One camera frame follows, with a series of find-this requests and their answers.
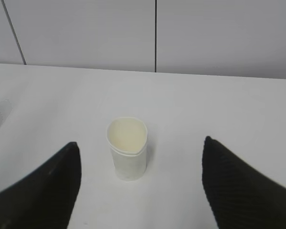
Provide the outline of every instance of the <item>white wall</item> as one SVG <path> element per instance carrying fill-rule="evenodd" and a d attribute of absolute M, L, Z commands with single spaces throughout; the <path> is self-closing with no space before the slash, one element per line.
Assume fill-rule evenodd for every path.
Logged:
<path fill-rule="evenodd" d="M 0 1 L 0 63 L 21 63 L 20 52 Z"/>
<path fill-rule="evenodd" d="M 154 0 L 5 0 L 27 64 L 154 71 Z"/>
<path fill-rule="evenodd" d="M 286 79 L 286 0 L 158 0 L 157 69 Z"/>

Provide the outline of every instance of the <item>cup rim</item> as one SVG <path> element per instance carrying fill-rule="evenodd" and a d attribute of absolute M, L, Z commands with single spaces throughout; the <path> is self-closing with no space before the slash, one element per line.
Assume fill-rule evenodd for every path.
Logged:
<path fill-rule="evenodd" d="M 120 119 L 135 119 L 139 122 L 141 122 L 146 130 L 146 138 L 145 138 L 145 143 L 144 145 L 141 147 L 141 149 L 137 152 L 137 153 L 134 153 L 134 152 L 131 152 L 131 151 L 125 151 L 125 150 L 121 150 L 121 149 L 118 149 L 117 147 L 115 147 L 113 144 L 111 144 L 110 140 L 109 140 L 109 137 L 108 137 L 108 132 L 109 132 L 109 128 L 111 126 L 111 124 L 116 121 L 116 120 L 120 120 Z M 140 120 L 139 118 L 136 118 L 136 117 L 131 117 L 131 116 L 122 116 L 122 117 L 117 117 L 115 119 L 113 119 L 107 126 L 106 128 L 106 140 L 107 142 L 109 143 L 110 147 L 118 154 L 121 154 L 123 156 L 138 156 L 139 154 L 141 154 L 143 152 L 143 150 L 145 149 L 146 145 L 147 145 L 147 139 L 148 139 L 148 129 L 146 127 L 146 124 Z"/>

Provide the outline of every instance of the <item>cream-colored liquid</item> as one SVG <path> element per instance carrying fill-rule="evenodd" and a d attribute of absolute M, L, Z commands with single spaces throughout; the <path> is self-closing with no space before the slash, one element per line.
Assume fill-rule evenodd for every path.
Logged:
<path fill-rule="evenodd" d="M 144 124 L 139 120 L 121 118 L 113 121 L 108 137 L 115 148 L 137 153 L 146 142 L 147 132 Z"/>

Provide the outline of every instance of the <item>white table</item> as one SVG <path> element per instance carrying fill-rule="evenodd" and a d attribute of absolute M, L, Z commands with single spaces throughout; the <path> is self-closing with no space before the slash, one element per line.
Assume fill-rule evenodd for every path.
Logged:
<path fill-rule="evenodd" d="M 286 80 L 0 64 L 5 99 L 0 190 L 78 142 L 70 229 L 216 228 L 201 183 L 207 135 L 286 186 Z M 106 143 L 117 116 L 149 129 L 148 168 L 134 182 L 116 178 Z"/>

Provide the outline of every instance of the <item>white paper cup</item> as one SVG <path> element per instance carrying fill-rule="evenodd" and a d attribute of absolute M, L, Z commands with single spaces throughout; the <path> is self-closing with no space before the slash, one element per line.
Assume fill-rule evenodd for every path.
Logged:
<path fill-rule="evenodd" d="M 126 181 L 140 178 L 146 170 L 146 125 L 134 117 L 120 117 L 108 126 L 106 138 L 117 177 Z"/>

